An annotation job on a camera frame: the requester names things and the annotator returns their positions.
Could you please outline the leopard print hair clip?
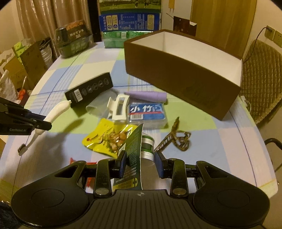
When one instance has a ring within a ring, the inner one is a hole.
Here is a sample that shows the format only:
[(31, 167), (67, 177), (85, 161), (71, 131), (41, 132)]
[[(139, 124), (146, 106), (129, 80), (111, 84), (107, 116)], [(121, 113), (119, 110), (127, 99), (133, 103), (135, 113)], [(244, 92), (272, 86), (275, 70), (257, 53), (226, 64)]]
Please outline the leopard print hair clip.
[(163, 138), (159, 145), (157, 145), (157, 147), (154, 149), (155, 152), (162, 152), (170, 143), (172, 143), (180, 151), (188, 150), (191, 133), (179, 130), (179, 124), (179, 117), (177, 117), (175, 122), (173, 123), (170, 133), (165, 138)]

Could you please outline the yellow snack packet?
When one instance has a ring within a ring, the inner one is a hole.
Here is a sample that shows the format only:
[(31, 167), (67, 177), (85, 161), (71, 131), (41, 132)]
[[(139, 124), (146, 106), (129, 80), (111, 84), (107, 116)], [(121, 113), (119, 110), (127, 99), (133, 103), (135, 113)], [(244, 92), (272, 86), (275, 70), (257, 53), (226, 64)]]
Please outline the yellow snack packet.
[(117, 158), (119, 148), (137, 125), (116, 124), (102, 118), (95, 130), (82, 140), (82, 145), (97, 153)]

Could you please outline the green drink pack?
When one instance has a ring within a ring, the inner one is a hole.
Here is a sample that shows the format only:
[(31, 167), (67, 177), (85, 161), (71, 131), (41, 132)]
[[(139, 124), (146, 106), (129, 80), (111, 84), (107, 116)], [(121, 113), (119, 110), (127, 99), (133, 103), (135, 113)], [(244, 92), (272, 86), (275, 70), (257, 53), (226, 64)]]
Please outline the green drink pack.
[(104, 46), (105, 48), (124, 48), (125, 41), (151, 32), (133, 30), (103, 32)]

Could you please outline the blue milk carton box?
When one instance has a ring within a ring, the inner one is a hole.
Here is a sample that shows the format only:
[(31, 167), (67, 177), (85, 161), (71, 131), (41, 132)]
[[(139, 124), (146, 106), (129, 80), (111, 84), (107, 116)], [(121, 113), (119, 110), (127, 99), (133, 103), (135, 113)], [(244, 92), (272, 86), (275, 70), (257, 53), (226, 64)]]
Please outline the blue milk carton box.
[(160, 28), (159, 13), (116, 13), (99, 16), (102, 32), (118, 30), (155, 31)]

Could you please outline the dark green snack tray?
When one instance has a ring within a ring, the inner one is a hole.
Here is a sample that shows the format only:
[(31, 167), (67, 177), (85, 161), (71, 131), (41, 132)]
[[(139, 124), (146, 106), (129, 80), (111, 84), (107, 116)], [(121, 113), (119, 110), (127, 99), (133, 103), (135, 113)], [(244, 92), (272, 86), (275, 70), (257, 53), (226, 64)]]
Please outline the dark green snack tray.
[(71, 22), (55, 30), (55, 45), (63, 58), (69, 58), (87, 49), (92, 34), (84, 20)]

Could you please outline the dark green tape package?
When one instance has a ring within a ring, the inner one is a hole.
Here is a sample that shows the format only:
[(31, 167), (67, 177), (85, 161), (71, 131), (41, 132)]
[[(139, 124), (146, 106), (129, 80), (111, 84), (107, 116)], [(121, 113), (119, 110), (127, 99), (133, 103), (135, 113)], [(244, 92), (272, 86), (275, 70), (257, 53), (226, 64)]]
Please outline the dark green tape package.
[(119, 149), (126, 151), (126, 167), (122, 178), (115, 178), (113, 189), (142, 190), (142, 162), (154, 165), (154, 139), (143, 132), (140, 124)]

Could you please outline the purple tube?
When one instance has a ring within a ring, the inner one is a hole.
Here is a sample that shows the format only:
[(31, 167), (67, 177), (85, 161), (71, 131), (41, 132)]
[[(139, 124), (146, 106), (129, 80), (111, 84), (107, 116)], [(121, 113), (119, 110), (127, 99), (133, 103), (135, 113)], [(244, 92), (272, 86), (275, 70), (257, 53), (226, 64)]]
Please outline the purple tube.
[(130, 91), (124, 92), (125, 95), (138, 100), (144, 100), (153, 103), (166, 103), (167, 93), (166, 92), (153, 92), (153, 91)]

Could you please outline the beige curtain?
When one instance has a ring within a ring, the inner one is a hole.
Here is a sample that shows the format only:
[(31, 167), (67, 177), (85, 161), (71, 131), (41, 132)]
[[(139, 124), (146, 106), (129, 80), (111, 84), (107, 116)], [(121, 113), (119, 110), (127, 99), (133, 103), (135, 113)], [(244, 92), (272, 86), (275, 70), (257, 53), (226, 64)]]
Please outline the beige curtain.
[(92, 31), (87, 1), (16, 1), (16, 6), (24, 38), (34, 42), (51, 38), (54, 59), (60, 55), (55, 46), (57, 28), (84, 20), (88, 30)]

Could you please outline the white toothbrush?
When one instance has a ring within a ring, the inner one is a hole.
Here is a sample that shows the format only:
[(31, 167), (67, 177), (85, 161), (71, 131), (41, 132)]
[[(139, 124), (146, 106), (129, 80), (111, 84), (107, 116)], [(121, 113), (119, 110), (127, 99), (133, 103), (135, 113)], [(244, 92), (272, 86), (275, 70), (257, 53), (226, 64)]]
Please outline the white toothbrush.
[[(44, 121), (53, 123), (54, 120), (57, 119), (65, 111), (67, 111), (70, 108), (70, 106), (71, 106), (70, 100), (61, 101), (47, 114)], [(45, 130), (36, 129), (35, 134), (33, 135), (31, 141), (28, 144), (22, 144), (18, 148), (19, 156), (22, 156), (28, 150), (28, 148), (36, 141), (36, 138), (42, 135), (44, 132)]]

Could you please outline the brown cardboard box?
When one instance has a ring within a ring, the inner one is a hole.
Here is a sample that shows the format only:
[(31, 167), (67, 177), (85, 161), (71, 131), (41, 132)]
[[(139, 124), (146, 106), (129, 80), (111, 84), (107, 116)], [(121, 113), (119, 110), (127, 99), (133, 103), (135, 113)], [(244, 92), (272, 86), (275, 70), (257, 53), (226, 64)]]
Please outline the brown cardboard box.
[(241, 90), (242, 60), (196, 37), (158, 30), (124, 42), (135, 76), (223, 120)]

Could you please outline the blue floss pick box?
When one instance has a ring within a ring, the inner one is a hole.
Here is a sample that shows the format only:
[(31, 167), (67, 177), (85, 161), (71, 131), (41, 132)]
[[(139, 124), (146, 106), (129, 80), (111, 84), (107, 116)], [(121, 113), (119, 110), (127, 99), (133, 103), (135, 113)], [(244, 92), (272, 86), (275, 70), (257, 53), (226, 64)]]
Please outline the blue floss pick box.
[(127, 121), (132, 125), (143, 124), (144, 129), (163, 129), (167, 124), (164, 105), (162, 103), (129, 104)]

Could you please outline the black product box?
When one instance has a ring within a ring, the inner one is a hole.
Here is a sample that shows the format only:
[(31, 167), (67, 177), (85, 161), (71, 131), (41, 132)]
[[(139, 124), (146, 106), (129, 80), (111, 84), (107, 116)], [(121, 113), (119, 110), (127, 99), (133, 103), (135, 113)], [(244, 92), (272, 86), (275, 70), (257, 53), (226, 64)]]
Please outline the black product box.
[(102, 92), (112, 87), (110, 73), (103, 73), (67, 90), (65, 97), (68, 101), (71, 101), (71, 107), (75, 107), (84, 102), (91, 102)]

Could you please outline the red snack packet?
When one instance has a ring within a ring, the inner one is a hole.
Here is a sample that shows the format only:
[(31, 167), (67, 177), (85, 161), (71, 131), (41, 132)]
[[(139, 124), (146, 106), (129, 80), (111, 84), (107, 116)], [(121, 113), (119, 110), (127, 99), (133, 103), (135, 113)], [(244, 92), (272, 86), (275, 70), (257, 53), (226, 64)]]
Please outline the red snack packet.
[[(72, 157), (70, 158), (70, 161), (69, 161), (69, 164), (72, 164), (72, 163), (75, 163), (76, 160), (74, 160)], [(87, 162), (86, 165), (87, 166), (92, 166), (92, 165), (96, 165), (97, 162)], [(94, 186), (94, 183), (95, 183), (95, 178), (93, 177), (90, 177), (90, 172), (89, 171), (86, 171), (85, 172), (85, 175), (84, 175), (84, 178), (86, 179), (86, 182), (85, 182), (85, 187), (89, 188), (91, 186)]]

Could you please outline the white hair claw clip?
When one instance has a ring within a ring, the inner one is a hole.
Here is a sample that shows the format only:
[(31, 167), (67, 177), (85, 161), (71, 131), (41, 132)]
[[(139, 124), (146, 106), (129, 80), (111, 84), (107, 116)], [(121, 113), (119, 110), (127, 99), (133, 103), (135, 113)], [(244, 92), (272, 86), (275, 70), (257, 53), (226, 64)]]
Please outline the white hair claw clip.
[(114, 123), (125, 123), (127, 121), (127, 106), (130, 100), (129, 95), (118, 94), (116, 100), (111, 97), (107, 103), (109, 110), (108, 118)]

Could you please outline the dark red gift bag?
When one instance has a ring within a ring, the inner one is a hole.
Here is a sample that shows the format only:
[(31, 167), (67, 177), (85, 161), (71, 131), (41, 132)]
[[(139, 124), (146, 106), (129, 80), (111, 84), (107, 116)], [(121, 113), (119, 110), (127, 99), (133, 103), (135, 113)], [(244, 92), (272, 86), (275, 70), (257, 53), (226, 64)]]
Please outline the dark red gift bag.
[(192, 22), (188, 19), (174, 16), (173, 31), (195, 36), (197, 31), (197, 23)]

